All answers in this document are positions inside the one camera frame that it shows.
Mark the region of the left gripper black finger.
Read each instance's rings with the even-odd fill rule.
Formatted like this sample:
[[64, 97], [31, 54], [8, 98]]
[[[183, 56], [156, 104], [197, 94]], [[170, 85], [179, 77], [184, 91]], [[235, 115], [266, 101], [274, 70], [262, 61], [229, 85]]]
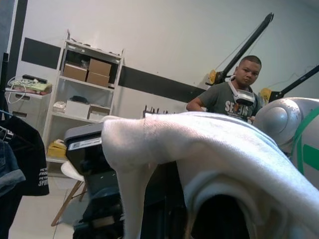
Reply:
[[102, 150], [103, 124], [70, 128], [64, 135], [66, 157], [84, 178], [88, 206], [74, 226], [75, 239], [121, 239], [124, 235], [123, 209], [115, 171]]

